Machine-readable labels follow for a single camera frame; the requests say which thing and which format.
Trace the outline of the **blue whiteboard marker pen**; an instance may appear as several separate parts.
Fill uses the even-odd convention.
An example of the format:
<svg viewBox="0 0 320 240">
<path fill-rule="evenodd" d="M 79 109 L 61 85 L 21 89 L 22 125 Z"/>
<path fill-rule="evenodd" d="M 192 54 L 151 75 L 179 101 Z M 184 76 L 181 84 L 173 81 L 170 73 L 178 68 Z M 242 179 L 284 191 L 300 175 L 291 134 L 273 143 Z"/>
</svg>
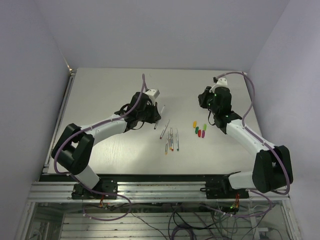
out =
<svg viewBox="0 0 320 240">
<path fill-rule="evenodd" d="M 160 113 L 159 113 L 159 115 L 160 115 L 160 116 L 162 116 L 163 111 L 164 111 L 164 109 L 165 109 L 165 106 L 166 106 L 166 105 L 163 105 L 163 107 L 162 107 L 162 109 L 161 109 L 161 111 L 160 111 Z M 157 127 L 158 127 L 158 125 L 159 125 L 160 120 L 161 120 L 161 118 L 160 118 L 160 119 L 158 119 L 158 120 L 156 121 L 156 123 L 155 123 L 155 125 L 154 125 L 154 127 L 153 127 L 153 129 L 154 129 L 154 130 L 156 130 L 156 129 L 157 129 Z"/>
</svg>

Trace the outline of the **purple whiteboard marker pen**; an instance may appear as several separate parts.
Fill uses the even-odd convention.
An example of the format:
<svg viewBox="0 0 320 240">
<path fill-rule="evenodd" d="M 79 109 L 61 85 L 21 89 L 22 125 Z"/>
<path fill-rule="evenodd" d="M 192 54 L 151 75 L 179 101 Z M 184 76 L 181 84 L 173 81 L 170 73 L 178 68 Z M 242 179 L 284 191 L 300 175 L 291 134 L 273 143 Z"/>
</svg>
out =
<svg viewBox="0 0 320 240">
<path fill-rule="evenodd" d="M 163 130 L 162 130 L 162 132 L 160 134 L 160 137 L 159 137 L 160 140 L 163 138 L 163 136 L 164 136 L 164 134 L 165 134 L 165 132 L 166 132 L 168 126 L 169 126 L 169 123 L 170 123 L 170 119 L 168 119 L 167 123 L 165 124 L 165 126 L 164 126 L 164 128 L 163 128 Z"/>
</svg>

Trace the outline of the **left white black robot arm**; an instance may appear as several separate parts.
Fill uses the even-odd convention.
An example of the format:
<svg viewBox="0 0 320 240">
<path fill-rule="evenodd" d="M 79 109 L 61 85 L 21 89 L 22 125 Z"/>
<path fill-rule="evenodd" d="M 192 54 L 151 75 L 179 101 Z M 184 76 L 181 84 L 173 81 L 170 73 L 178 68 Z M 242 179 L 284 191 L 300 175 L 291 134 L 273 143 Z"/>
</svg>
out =
<svg viewBox="0 0 320 240">
<path fill-rule="evenodd" d="M 139 122 L 155 124 L 159 121 L 161 116 L 156 102 L 159 94 L 158 89 L 136 92 L 130 103 L 123 105 L 102 123 L 93 126 L 71 123 L 65 127 L 51 157 L 85 185 L 84 192 L 89 198 L 98 198 L 103 189 L 103 181 L 89 166 L 93 147 L 114 135 L 137 130 Z"/>
</svg>

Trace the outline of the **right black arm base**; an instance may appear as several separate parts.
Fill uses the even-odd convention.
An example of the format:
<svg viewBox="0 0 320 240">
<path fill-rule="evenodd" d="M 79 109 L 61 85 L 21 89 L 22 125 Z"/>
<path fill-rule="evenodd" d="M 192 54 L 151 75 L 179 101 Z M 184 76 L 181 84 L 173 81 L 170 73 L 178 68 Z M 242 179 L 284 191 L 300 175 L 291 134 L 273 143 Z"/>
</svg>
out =
<svg viewBox="0 0 320 240">
<path fill-rule="evenodd" d="M 204 187 L 200 192 L 205 193 L 207 199 L 248 199 L 249 193 L 244 189 L 233 189 L 230 181 L 225 175 L 209 176 L 205 180 Z"/>
</svg>

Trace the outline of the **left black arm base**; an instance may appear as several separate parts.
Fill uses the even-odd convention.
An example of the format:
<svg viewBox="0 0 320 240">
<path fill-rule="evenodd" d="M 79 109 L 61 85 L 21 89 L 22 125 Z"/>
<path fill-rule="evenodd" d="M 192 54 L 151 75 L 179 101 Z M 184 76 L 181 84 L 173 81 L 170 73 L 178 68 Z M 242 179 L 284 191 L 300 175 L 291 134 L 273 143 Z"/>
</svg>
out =
<svg viewBox="0 0 320 240">
<path fill-rule="evenodd" d="M 72 200 L 115 200 L 118 184 L 109 178 L 101 178 L 97 185 L 90 189 L 82 183 L 76 183 L 71 193 Z"/>
</svg>

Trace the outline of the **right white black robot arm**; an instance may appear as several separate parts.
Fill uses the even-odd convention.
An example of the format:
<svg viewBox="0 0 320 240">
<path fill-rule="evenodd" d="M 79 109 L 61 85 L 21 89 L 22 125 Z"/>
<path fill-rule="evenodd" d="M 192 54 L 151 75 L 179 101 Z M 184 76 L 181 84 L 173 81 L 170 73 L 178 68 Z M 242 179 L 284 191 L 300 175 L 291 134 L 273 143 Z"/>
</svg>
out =
<svg viewBox="0 0 320 240">
<path fill-rule="evenodd" d="M 256 189 L 260 193 L 278 194 L 285 187 L 290 191 L 293 171 L 289 149 L 274 145 L 246 126 L 244 119 L 232 110 L 232 95 L 229 88 L 207 86 L 198 95 L 199 106 L 213 115 L 213 125 L 240 143 L 254 157 L 252 171 L 228 174 L 220 186 L 221 194 L 233 197 L 238 189 Z"/>
</svg>

